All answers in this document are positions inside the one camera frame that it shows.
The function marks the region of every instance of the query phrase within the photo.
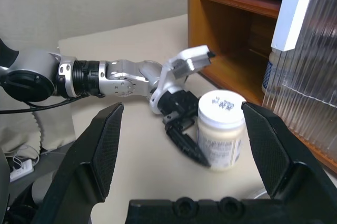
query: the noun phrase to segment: table surface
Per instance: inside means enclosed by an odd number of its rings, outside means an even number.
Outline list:
[[[80,60],[154,60],[161,64],[187,48],[187,15],[59,42],[60,52]],[[197,97],[216,89],[198,74],[186,88]],[[183,156],[165,134],[162,116],[151,112],[145,97],[89,97],[72,104],[78,137],[101,109],[124,103],[120,145],[110,194],[92,211],[93,224],[124,223],[131,199],[220,200],[246,198],[263,188],[247,134],[237,165],[214,173]],[[195,128],[191,136],[195,137]]]

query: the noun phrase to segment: white jar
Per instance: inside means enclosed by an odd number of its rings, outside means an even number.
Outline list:
[[[241,95],[228,90],[210,91],[199,100],[197,143],[213,170],[232,168],[240,156],[244,101]]]

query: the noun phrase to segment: jar label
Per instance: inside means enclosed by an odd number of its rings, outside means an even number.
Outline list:
[[[220,99],[219,97],[215,97],[214,99],[212,99],[212,104],[219,106],[219,108],[221,109],[225,109],[225,110],[232,110],[234,108],[234,104],[232,102],[229,102],[225,99]]]
[[[212,168],[223,169],[236,163],[240,156],[241,139],[216,141],[205,137],[198,130],[197,143]]]

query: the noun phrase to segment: power strip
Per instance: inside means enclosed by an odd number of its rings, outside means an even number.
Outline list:
[[[11,172],[11,182],[18,180],[34,171],[33,162],[31,159],[28,159],[22,162],[23,168],[14,169]]]

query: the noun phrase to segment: white plastic lid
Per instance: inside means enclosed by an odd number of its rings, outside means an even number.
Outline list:
[[[241,109],[245,101],[233,91],[210,91],[200,98],[198,115],[201,121],[214,128],[238,128],[245,123]]]

